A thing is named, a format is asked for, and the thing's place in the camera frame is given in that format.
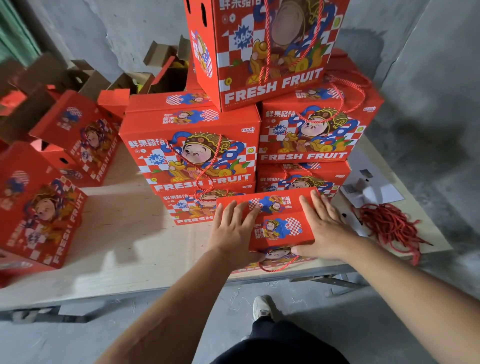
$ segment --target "wooden tabletop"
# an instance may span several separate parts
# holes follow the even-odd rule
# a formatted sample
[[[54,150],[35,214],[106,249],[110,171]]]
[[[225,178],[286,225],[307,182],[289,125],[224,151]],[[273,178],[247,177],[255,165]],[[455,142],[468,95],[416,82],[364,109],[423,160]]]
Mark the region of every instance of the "wooden tabletop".
[[[412,220],[422,220],[417,225],[419,236],[433,243],[422,245],[422,253],[451,250],[368,139],[362,137],[357,145],[405,197],[394,205]],[[17,279],[0,289],[0,310],[164,289],[175,283],[204,252],[211,223],[175,226],[124,145],[118,150],[105,185],[84,190],[89,199],[65,266]],[[340,198],[343,197],[339,194],[335,196],[334,204]],[[229,280],[277,280],[320,270],[333,273],[342,264],[316,259],[293,264],[281,273],[248,271],[233,274]]]

